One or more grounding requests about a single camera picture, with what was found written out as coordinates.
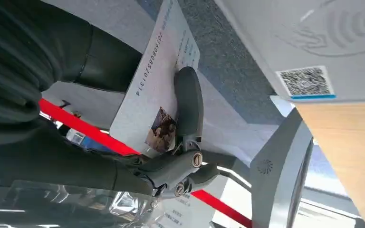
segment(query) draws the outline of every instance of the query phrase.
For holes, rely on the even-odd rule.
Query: white card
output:
[[[110,135],[150,157],[166,151],[177,117],[174,74],[185,66],[197,70],[199,57],[178,1],[164,0]]]

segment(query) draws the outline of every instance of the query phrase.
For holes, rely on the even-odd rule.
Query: qr code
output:
[[[277,72],[292,96],[329,95],[332,88],[323,66],[307,67]]]

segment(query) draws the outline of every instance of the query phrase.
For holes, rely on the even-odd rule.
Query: black sleeve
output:
[[[124,92],[141,53],[39,0],[0,0],[0,144],[30,137],[54,82]]]

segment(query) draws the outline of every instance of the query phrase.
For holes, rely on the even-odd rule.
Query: wooden panel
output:
[[[296,107],[365,220],[365,103]]]

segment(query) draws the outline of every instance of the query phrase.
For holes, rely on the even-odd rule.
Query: red barrier tape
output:
[[[79,118],[73,116],[70,113],[67,113],[66,111],[53,105],[52,103],[50,103],[45,99],[41,99],[39,101],[39,105],[42,112],[52,116],[54,119],[62,122],[66,126],[89,136],[96,142],[108,147],[109,149],[119,154],[122,155],[127,155],[132,153],[139,154],[139,152],[128,147],[127,145],[123,144],[117,139],[109,136],[108,134],[102,133],[98,128],[80,120]]]
[[[204,190],[198,190],[198,191],[192,192],[191,195],[202,200],[204,203],[215,208],[216,210],[220,211],[221,213],[227,215],[228,217],[230,217],[231,219],[235,220],[236,222],[242,224],[243,226],[245,226],[247,228],[252,228],[252,221],[249,218],[240,214],[235,209],[227,206],[225,203],[220,201],[218,198],[205,192]]]
[[[98,128],[84,122],[83,120],[73,116],[70,113],[67,113],[63,109],[53,105],[49,101],[45,99],[41,99],[39,101],[40,109],[42,112],[50,115],[54,119],[62,122],[66,126],[73,128],[96,142],[108,147],[109,149],[122,154],[140,154],[139,152],[135,151],[134,149],[128,147],[127,145],[123,144],[122,142],[118,141],[117,139],[109,136],[108,134],[102,133]],[[247,228],[252,228],[252,221],[245,217],[244,215],[240,214],[238,211],[234,210],[233,208],[227,206],[225,203],[221,202],[218,198],[214,197],[213,195],[205,192],[204,190],[199,190],[196,192],[191,193],[193,196],[201,200],[202,202],[208,204],[209,206],[215,208],[216,210],[220,211],[221,213],[227,215],[228,217],[232,218],[236,222],[244,225]]]

